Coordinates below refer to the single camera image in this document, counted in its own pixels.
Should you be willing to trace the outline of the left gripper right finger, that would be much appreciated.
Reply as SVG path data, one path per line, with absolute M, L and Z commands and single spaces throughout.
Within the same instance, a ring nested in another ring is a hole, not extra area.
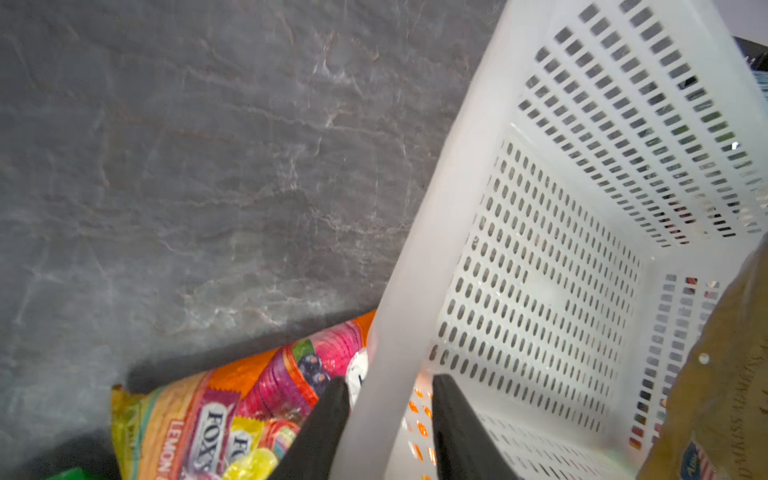
M 437 474 L 445 479 L 518 479 L 449 374 L 433 377 Z

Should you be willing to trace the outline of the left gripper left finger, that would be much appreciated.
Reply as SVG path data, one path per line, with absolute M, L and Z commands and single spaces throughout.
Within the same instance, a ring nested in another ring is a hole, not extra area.
M 333 378 L 269 480 L 326 480 L 350 414 L 348 386 Z

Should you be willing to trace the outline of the gold red candy bag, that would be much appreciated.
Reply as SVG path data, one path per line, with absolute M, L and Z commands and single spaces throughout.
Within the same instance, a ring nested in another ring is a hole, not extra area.
M 667 400 L 640 479 L 767 476 L 767 244 L 716 305 Z

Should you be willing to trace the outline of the white plastic perforated basket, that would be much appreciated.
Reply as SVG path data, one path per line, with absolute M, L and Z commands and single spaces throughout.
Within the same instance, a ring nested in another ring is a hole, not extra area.
M 387 284 L 334 479 L 434 479 L 451 376 L 523 479 L 631 479 L 767 232 L 767 105 L 711 1 L 510 1 Z

